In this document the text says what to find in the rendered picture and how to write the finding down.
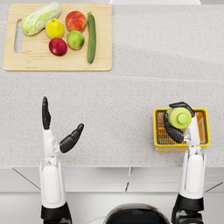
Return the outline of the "green tea bottle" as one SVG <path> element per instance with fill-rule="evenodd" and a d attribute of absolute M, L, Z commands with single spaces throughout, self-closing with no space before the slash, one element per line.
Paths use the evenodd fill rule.
<path fill-rule="evenodd" d="M 187 108 L 170 108 L 167 110 L 168 122 L 176 129 L 184 129 L 192 121 L 192 115 Z"/>

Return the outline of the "yellow slatted basket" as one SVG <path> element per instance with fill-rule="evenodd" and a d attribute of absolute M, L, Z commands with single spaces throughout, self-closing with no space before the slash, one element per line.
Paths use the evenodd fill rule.
<path fill-rule="evenodd" d="M 176 143 L 170 138 L 164 126 L 164 112 L 168 108 L 156 108 L 153 111 L 154 144 L 156 151 L 187 151 L 189 145 L 186 142 Z M 199 137 L 201 148 L 210 144 L 207 110 L 205 108 L 195 108 L 199 125 Z"/>

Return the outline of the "wooden cutting board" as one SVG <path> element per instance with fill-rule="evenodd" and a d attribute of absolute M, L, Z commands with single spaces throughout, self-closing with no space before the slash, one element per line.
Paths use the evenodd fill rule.
<path fill-rule="evenodd" d="M 108 3 L 63 3 L 59 20 L 64 21 L 70 11 L 92 13 L 96 24 L 96 52 L 94 62 L 87 62 L 88 47 L 69 48 L 65 55 L 53 55 L 45 31 L 34 36 L 23 36 L 21 52 L 15 52 L 18 21 L 36 10 L 39 3 L 14 3 L 9 8 L 3 56 L 6 71 L 108 71 L 112 67 L 112 6 Z"/>

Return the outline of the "dark red apple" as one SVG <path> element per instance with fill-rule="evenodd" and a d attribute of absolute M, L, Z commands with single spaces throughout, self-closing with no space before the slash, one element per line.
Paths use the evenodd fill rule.
<path fill-rule="evenodd" d="M 61 38 L 53 38 L 49 42 L 49 50 L 56 56 L 62 56 L 67 52 L 67 44 Z"/>

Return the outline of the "dark round robot body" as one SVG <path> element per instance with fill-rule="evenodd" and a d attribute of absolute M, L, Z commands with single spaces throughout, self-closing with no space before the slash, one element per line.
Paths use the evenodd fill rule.
<path fill-rule="evenodd" d="M 156 207 L 143 203 L 129 203 L 113 208 L 103 224 L 170 224 Z"/>

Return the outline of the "green apple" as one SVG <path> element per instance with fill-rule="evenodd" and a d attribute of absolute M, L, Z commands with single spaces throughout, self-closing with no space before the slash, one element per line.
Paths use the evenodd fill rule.
<path fill-rule="evenodd" d="M 67 43 L 73 50 L 80 50 L 84 43 L 84 35 L 80 31 L 70 31 L 66 36 Z"/>

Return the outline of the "green cucumber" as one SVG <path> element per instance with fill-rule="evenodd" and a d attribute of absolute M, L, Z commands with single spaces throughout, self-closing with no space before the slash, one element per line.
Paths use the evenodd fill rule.
<path fill-rule="evenodd" d="M 95 17 L 91 12 L 87 14 L 87 27 L 88 27 L 87 63 L 92 64 L 95 59 L 95 50 L 96 50 L 96 26 L 95 26 Z"/>

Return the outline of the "napa cabbage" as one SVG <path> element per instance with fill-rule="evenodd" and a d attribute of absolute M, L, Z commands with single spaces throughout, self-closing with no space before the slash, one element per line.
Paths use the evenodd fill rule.
<path fill-rule="evenodd" d="M 61 13 L 60 4 L 52 2 L 26 14 L 21 21 L 22 30 L 25 35 L 33 36 L 41 32 L 51 18 L 58 18 Z"/>

